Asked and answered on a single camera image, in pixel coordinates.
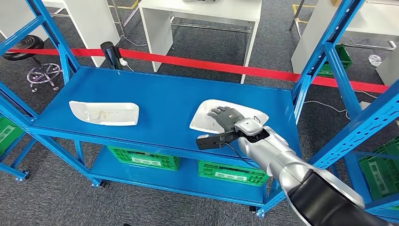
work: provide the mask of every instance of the green plastic crate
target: green plastic crate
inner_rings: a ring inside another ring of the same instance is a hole
[[[388,208],[388,209],[390,209],[390,210],[398,210],[399,211],[399,206],[394,206],[394,207],[391,207],[391,208]]]
[[[374,153],[398,155],[399,137],[377,148]],[[399,160],[365,156],[359,159],[359,165],[373,200],[399,193]]]
[[[0,117],[0,156],[22,134],[22,129],[7,118]]]
[[[177,171],[180,158],[171,155],[153,154],[134,149],[108,146],[112,154],[122,163],[155,167]]]
[[[341,60],[343,68],[346,70],[352,64],[351,57],[349,56],[348,52],[346,51],[343,45],[336,45],[335,50],[337,51],[338,57]],[[334,77],[333,71],[331,70],[331,67],[327,61],[321,67],[318,76],[329,77],[329,78]]]
[[[200,177],[226,180],[246,185],[262,186],[267,180],[267,174],[262,170],[231,166],[207,161],[198,161]]]

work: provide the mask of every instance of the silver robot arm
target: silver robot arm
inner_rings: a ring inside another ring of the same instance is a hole
[[[245,118],[234,124],[239,148],[281,185],[302,225],[388,226],[366,213],[362,197],[325,169],[296,156],[287,141],[268,126]]]

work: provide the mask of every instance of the white plastic tray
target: white plastic tray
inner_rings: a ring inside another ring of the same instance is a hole
[[[217,108],[219,106],[234,108],[238,112],[240,112],[245,118],[256,117],[259,120],[259,123],[262,125],[264,125],[266,121],[269,119],[268,115],[259,110],[226,102],[223,100],[210,99],[202,102],[199,105],[190,123],[190,128],[206,133],[215,133],[215,134],[223,133],[224,129],[219,124],[217,124],[215,119],[207,115],[213,108]]]
[[[138,122],[139,107],[133,103],[86,103],[70,101],[76,118],[106,126],[134,126]]]

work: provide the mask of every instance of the red barrier tape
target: red barrier tape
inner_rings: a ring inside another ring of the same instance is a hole
[[[56,49],[10,49],[9,52],[58,55],[58,51]],[[77,57],[104,56],[101,49],[75,48],[72,49],[72,53]],[[146,61],[156,61],[165,64],[194,67],[199,69],[206,69],[206,70],[213,70],[220,72],[247,74],[262,78],[279,79],[286,81],[297,81],[299,78],[299,74],[294,74],[290,72],[279,72],[279,71],[266,70],[255,67],[229,65],[229,64],[215,63],[209,61],[193,60],[193,59],[187,59],[175,56],[163,56],[158,54],[144,53],[144,52],[126,50],[126,49],[120,49],[120,54],[126,58],[133,58],[133,59],[146,60]],[[383,93],[385,90],[389,88],[388,86],[384,85],[376,85],[359,81],[351,81],[350,83],[354,90],[359,90],[364,92]],[[323,77],[316,77],[313,80],[312,84],[335,87],[335,88],[337,87],[335,79],[323,78]]]

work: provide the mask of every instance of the white desk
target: white desk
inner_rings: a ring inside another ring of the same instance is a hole
[[[144,31],[150,53],[166,55],[173,44],[170,18],[172,16],[216,23],[251,27],[244,66],[248,66],[258,28],[262,0],[142,0],[139,3]],[[157,72],[161,63],[152,62]]]
[[[294,73],[302,73],[337,7],[331,0],[319,0],[306,25],[291,62]],[[371,39],[399,41],[399,6],[365,3],[345,30],[345,34]]]
[[[106,41],[114,45],[118,43],[119,34],[106,0],[43,0],[43,3],[46,7],[67,10],[86,48],[100,48]],[[0,33],[5,38],[34,19],[25,0],[0,0],[0,6]],[[41,27],[31,34],[42,40],[48,38]],[[96,67],[101,66],[105,60],[103,56],[91,58]]]

